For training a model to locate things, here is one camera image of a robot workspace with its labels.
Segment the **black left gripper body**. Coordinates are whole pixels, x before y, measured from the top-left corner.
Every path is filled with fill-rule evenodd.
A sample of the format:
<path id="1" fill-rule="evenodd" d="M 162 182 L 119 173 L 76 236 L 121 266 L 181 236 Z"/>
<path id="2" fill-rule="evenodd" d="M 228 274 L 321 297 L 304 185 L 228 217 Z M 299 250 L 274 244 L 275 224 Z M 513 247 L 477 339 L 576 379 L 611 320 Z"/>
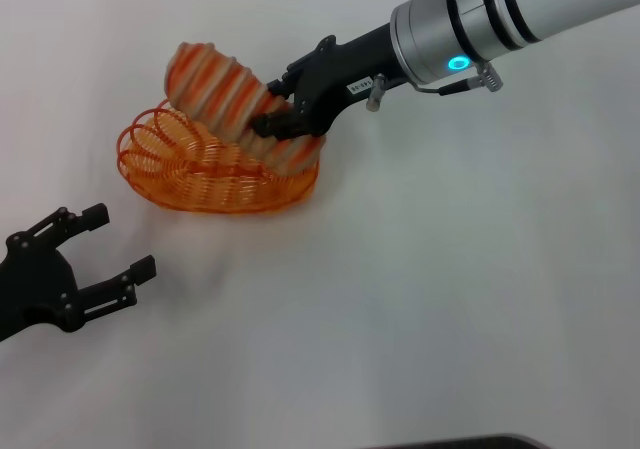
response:
<path id="1" fill-rule="evenodd" d="M 71 265 L 57 247 L 27 232 L 10 236 L 1 262 L 1 339 L 38 324 L 71 333 L 84 326 Z"/>

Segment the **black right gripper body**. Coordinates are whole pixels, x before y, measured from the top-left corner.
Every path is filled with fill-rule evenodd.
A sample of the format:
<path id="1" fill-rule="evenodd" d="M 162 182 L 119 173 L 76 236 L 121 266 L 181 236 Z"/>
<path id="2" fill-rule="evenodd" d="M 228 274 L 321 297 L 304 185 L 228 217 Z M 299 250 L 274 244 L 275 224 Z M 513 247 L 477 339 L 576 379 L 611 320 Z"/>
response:
<path id="1" fill-rule="evenodd" d="M 283 93 L 294 100 L 284 130 L 288 135 L 326 134 L 341 112 L 369 97 L 379 75 L 389 88 L 401 83 L 389 24 L 345 44 L 325 37 L 283 74 Z"/>

